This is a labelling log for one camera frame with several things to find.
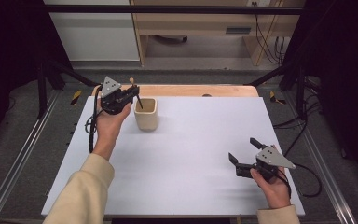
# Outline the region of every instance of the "beige sleeve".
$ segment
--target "beige sleeve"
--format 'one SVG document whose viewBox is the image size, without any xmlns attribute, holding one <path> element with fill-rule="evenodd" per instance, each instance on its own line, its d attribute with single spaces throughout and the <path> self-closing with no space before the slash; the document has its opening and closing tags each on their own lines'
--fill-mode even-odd
<svg viewBox="0 0 358 224">
<path fill-rule="evenodd" d="M 257 211 L 257 217 L 260 224 L 300 223 L 294 205 L 280 209 L 260 209 Z"/>
<path fill-rule="evenodd" d="M 44 223 L 103 223 L 114 173 L 109 161 L 89 154 L 81 169 L 72 174 Z"/>
</svg>

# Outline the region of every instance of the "desk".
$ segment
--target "desk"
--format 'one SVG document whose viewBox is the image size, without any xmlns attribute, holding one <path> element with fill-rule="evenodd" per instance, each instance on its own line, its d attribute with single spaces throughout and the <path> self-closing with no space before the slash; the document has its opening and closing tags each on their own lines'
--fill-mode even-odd
<svg viewBox="0 0 358 224">
<path fill-rule="evenodd" d="M 141 85 L 141 98 L 156 90 L 160 123 L 152 133 L 141 132 L 133 112 L 123 123 L 111 159 L 116 176 L 109 189 L 106 217 L 243 217 L 268 207 L 254 180 L 235 176 L 235 167 L 228 160 L 231 152 L 240 162 L 255 162 L 258 149 L 249 143 L 250 137 L 280 150 L 263 99 L 158 96 L 162 90 L 171 89 L 167 95 L 182 95 L 191 88 Z M 199 93 L 208 91 L 216 96 L 225 95 L 222 90 L 235 90 L 232 96 L 257 96 L 253 87 L 200 88 L 203 90 Z M 42 215 L 48 213 L 69 176 L 89 154 L 83 124 L 92 107 L 91 96 Z M 304 215 L 292 177 L 289 173 L 287 176 L 292 184 L 292 203 Z"/>
<path fill-rule="evenodd" d="M 250 0 L 130 0 L 131 5 L 139 6 L 225 6 L 249 7 Z M 302 7 L 305 0 L 271 0 L 262 7 Z M 255 15 L 229 15 L 229 14 L 132 14 L 138 51 L 141 64 L 145 64 L 148 37 L 151 35 L 241 35 L 246 44 L 253 65 L 258 66 L 267 46 L 261 39 L 269 40 L 273 36 L 291 37 L 296 28 L 299 16 L 286 15 L 259 15 L 258 38 L 256 38 Z M 242 30 L 231 33 L 229 28 Z"/>
</svg>

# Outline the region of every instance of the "black curtain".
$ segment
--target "black curtain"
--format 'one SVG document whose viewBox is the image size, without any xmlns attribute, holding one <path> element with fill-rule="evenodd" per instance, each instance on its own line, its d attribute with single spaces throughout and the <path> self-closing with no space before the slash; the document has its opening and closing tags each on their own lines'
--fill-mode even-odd
<svg viewBox="0 0 358 224">
<path fill-rule="evenodd" d="M 24 4 L 44 3 L 0 1 L 0 122 L 8 109 L 9 93 L 36 80 L 42 60 L 51 59 L 72 69 L 49 14 L 26 11 Z M 51 69 L 47 78 L 63 83 L 58 70 Z"/>
<path fill-rule="evenodd" d="M 285 60 L 299 58 L 297 65 L 306 76 L 320 78 L 324 113 L 343 151 L 358 162 L 358 1 L 337 0 L 326 11 L 332 2 L 307 1 L 306 7 L 324 10 L 301 16 Z M 296 51 L 309 35 L 311 38 L 298 54 Z M 296 69 L 284 74 L 282 88 L 289 89 L 296 78 Z"/>
</svg>

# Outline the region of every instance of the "gray floor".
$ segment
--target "gray floor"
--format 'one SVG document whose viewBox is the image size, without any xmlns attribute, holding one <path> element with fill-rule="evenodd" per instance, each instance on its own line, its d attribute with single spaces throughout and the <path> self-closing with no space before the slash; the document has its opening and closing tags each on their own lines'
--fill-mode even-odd
<svg viewBox="0 0 358 224">
<path fill-rule="evenodd" d="M 153 38 L 148 49 L 148 59 L 144 67 L 126 65 L 106 66 L 95 70 L 95 67 L 79 66 L 78 72 L 95 81 L 103 80 L 106 75 L 113 76 L 119 82 L 126 83 L 129 77 L 135 77 L 143 83 L 194 83 L 194 84 L 243 84 L 254 80 L 276 67 L 266 60 L 261 66 L 250 65 L 249 56 L 244 51 L 240 37 L 189 37 L 186 43 L 175 40 Z M 92 88 L 65 76 L 67 82 L 63 91 L 59 91 L 48 123 L 38 137 L 16 185 L 9 194 L 6 204 L 0 213 L 2 219 L 40 220 L 41 209 L 47 198 L 58 172 L 62 158 L 75 129 L 77 120 L 85 103 L 86 96 Z M 278 99 L 288 102 L 294 98 L 295 90 L 280 92 L 277 89 L 279 77 L 270 80 L 258 88 L 259 95 L 265 99 L 266 107 L 273 124 L 287 121 L 295 116 L 289 104 L 281 105 L 269 100 L 270 90 L 274 90 Z M 76 105 L 70 105 L 75 91 L 83 93 Z M 38 102 L 35 99 L 37 86 L 31 82 L 14 90 L 10 96 L 14 106 L 0 126 L 0 186 L 4 181 L 11 164 L 21 150 L 29 132 L 36 122 Z M 311 97 L 309 104 L 316 102 Z M 358 223 L 358 165 L 355 161 L 341 158 L 340 147 L 331 132 L 323 114 L 316 111 L 309 115 L 308 131 L 316 147 L 323 154 L 334 180 L 344 196 L 351 212 Z M 298 135 L 299 128 L 277 129 L 276 134 L 283 150 L 288 148 Z M 315 170 L 310 158 L 309 145 L 301 137 L 290 152 L 288 158 L 307 165 Z M 303 193 L 316 190 L 315 179 L 300 169 L 292 172 L 296 187 Z M 331 201 L 328 190 L 316 198 L 301 197 L 306 215 L 302 223 L 346 223 L 339 220 L 337 211 Z M 244 218 L 242 223 L 256 223 L 255 217 Z"/>
</svg>

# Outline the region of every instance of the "human hand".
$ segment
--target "human hand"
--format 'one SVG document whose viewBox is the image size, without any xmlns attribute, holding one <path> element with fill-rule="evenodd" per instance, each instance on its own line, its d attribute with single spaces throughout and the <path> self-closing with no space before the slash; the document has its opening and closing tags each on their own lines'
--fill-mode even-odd
<svg viewBox="0 0 358 224">
<path fill-rule="evenodd" d="M 116 140 L 120 134 L 121 125 L 124 119 L 130 114 L 131 103 L 124 106 L 121 113 L 109 115 L 105 111 L 101 112 L 97 117 L 97 133 L 98 139 L 92 153 L 100 155 L 109 161 Z"/>
<path fill-rule="evenodd" d="M 282 179 L 286 179 L 283 167 L 279 167 L 279 170 L 278 176 Z M 288 188 L 280 178 L 272 177 L 270 181 L 267 182 L 263 176 L 253 168 L 251 169 L 251 175 L 257 185 L 263 190 L 269 208 L 283 208 L 291 204 Z"/>
</svg>

